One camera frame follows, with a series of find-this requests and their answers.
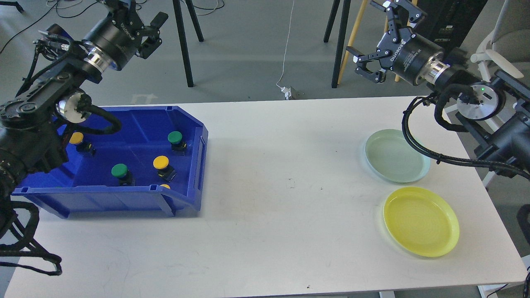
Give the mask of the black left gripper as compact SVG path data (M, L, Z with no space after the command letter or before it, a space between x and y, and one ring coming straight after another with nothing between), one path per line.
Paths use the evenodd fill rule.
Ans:
M134 0L100 0L108 10L82 40L87 49L85 61L98 71L108 67L122 70L133 56L147 59L161 45L160 28L169 18L158 12L145 25L136 11Z

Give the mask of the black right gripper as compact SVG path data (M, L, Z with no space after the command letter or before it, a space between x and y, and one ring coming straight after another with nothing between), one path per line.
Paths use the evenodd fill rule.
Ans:
M414 86L421 84L426 75L424 66L443 58L442 47L412 30L428 14L410 0L386 0L383 4L371 0L370 4L386 14L386 30L377 44L377 52L364 55L354 47L346 47L354 57L355 72L373 83L383 83L386 72L392 70ZM381 68L370 70L371 62L379 62Z

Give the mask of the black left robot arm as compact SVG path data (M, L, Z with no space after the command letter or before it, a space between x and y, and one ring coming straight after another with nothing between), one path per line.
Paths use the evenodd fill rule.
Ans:
M35 239L39 209L30 202L11 200L13 191L29 175L49 173L68 161L66 147L75 132L111 135L121 130L120 120L92 103L81 85L100 83L108 68L122 70L134 56L146 59L160 45L160 28L168 15L159 12L144 24L134 0L103 0L108 15L83 38L74 40L59 25L52 25L35 43L34 59L13 100L1 105L1 236L16 242L1 245L2 257L41 258L54 270L19 267L59 276L61 257Z

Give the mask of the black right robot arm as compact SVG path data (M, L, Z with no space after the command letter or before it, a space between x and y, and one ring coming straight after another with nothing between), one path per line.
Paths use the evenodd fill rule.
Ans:
M355 72L374 83L391 71L407 83L425 82L431 90L416 97L404 111L405 141L420 154L457 166L487 168L505 177L529 178L529 87L515 63L529 60L529 19L516 20L528 11L528 0L506 0L496 26L471 56L480 76L464 66L443 60L443 49L421 36L414 27L426 12L409 0L371 2L388 19L388 30L376 51L364 55L348 46ZM434 104L434 119L444 129L467 132L478 142L474 159L432 151L414 139L409 117L419 104Z

